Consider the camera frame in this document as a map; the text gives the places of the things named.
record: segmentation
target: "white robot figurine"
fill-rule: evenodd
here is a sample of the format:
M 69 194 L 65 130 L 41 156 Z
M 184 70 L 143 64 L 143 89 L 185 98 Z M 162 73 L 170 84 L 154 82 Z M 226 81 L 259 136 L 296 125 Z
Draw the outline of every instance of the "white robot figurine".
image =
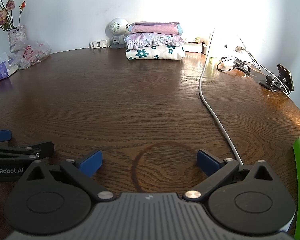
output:
M 128 22 L 122 18 L 116 18 L 109 23 L 109 30 L 114 35 L 110 39 L 111 49 L 120 49 L 126 47 L 123 34 L 128 29 Z

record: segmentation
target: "brown wooden tabletop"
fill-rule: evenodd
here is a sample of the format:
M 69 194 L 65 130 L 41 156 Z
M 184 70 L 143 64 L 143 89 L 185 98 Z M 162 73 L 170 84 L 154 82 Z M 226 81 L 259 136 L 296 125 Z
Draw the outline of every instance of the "brown wooden tabletop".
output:
M 116 194 L 182 194 L 206 177 L 195 163 L 199 149 L 234 158 L 198 94 L 205 55 L 186 53 L 177 61 L 124 54 L 78 49 L 17 71 L 0 82 L 0 130 L 11 130 L 10 146 L 53 141 L 50 164 L 100 149 L 103 164 L 94 179 Z M 266 160 L 297 204 L 291 147 L 300 136 L 300 110 L 283 93 L 261 87 L 261 77 L 210 64 L 202 93 L 244 164 Z M 14 185 L 0 183 L 0 240 L 11 231 L 3 204 Z

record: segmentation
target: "pink rose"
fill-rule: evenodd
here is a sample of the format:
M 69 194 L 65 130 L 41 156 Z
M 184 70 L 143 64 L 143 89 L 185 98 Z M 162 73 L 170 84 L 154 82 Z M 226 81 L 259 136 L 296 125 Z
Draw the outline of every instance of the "pink rose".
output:
M 7 20 L 5 18 L 0 19 L 0 25 L 4 25 L 7 22 Z
M 7 12 L 6 12 L 6 10 L 0 10 L 0 20 L 1 19 L 4 19 L 5 17 L 7 16 Z
M 7 8 L 8 12 L 10 12 L 11 10 L 13 10 L 15 8 L 14 1 L 13 0 L 8 0 L 6 8 Z

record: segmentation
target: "green flower print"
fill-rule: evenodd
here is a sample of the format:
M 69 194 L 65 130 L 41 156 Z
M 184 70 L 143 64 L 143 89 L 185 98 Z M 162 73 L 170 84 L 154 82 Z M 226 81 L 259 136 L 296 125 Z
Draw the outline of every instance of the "green flower print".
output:
M 147 53 L 145 49 L 142 50 L 138 49 L 137 52 L 138 53 L 136 54 L 136 57 L 139 56 L 139 58 L 146 57 L 147 55 L 149 55 L 149 53 Z

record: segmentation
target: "folded clothes stack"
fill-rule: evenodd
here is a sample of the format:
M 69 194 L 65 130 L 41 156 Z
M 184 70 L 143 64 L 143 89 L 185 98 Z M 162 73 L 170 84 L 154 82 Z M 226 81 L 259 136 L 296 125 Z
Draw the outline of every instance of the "folded clothes stack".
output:
M 127 59 L 176 59 L 186 56 L 179 22 L 137 22 L 125 37 Z

